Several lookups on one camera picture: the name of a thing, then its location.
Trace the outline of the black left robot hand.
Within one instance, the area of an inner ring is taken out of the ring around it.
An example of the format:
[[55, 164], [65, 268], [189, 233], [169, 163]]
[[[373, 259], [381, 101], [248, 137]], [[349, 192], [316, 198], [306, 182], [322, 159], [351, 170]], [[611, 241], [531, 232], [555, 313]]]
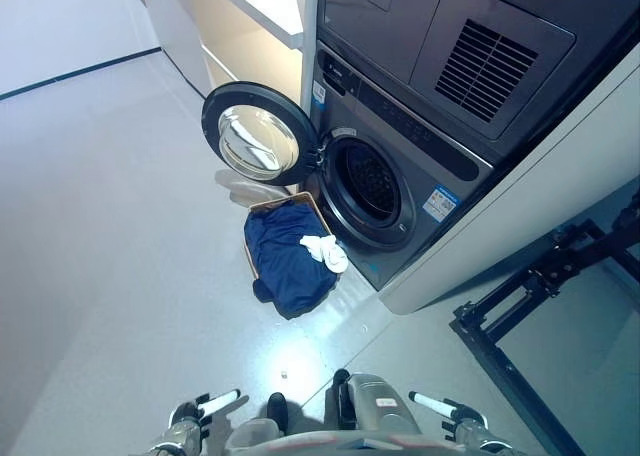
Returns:
[[240, 396], [241, 391], [239, 389], [232, 389], [217, 396], [205, 393], [195, 399], [183, 402], [171, 413], [169, 427], [183, 422], [195, 423], [199, 427], [207, 426], [211, 423], [215, 412], [234, 403]]

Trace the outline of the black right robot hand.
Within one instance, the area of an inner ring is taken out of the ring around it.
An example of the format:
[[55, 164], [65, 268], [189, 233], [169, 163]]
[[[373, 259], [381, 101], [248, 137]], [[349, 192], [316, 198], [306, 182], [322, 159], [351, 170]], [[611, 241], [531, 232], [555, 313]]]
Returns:
[[452, 424], [461, 424], [465, 420], [478, 423], [484, 429], [488, 428], [486, 417], [465, 404], [447, 398], [443, 400], [433, 399], [416, 391], [410, 391], [408, 397], [412, 402], [424, 406], [445, 418], [446, 424], [444, 428], [448, 431], [454, 432], [455, 429]]

